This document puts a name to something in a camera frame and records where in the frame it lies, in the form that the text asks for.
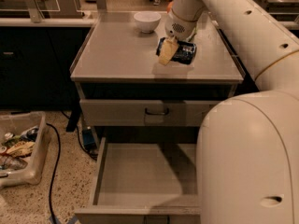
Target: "white bowl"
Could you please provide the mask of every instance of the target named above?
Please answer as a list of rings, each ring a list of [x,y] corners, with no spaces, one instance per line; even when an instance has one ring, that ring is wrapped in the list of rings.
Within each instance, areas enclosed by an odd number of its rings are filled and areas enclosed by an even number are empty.
[[[159,25],[161,15],[154,11],[140,11],[134,15],[137,28],[143,33],[152,33]]]

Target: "open drawer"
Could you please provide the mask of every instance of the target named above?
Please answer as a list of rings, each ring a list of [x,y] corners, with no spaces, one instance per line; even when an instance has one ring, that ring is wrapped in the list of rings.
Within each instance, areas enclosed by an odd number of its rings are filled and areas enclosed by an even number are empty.
[[[107,137],[89,204],[75,211],[80,223],[200,223],[195,143],[109,143]]]

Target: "cabinet countertop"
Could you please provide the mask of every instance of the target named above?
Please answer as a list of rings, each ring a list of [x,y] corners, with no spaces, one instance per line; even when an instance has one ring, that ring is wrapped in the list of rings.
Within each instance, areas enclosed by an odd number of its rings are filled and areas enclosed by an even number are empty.
[[[40,23],[33,23],[29,18],[3,18],[0,27],[92,27],[96,23],[91,13],[82,19],[45,19]]]
[[[207,13],[198,22],[194,43],[196,56],[190,65],[158,63],[156,48],[165,37],[166,13],[151,34],[141,33],[134,12],[108,12],[96,23],[85,49],[74,63],[71,78],[78,82],[136,82],[180,80],[182,82],[240,83],[235,63]]]

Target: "background cabinet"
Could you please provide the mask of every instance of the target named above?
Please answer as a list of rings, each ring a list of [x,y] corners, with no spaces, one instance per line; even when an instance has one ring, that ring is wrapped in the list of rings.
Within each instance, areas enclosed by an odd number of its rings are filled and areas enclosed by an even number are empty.
[[[69,67],[89,30],[1,27],[0,108],[72,109],[78,94]]]

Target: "cluttered bin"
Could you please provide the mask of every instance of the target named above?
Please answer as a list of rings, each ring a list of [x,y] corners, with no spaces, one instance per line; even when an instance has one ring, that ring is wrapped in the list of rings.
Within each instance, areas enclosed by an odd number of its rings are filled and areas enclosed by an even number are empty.
[[[48,132],[45,112],[0,116],[0,189],[40,182]]]

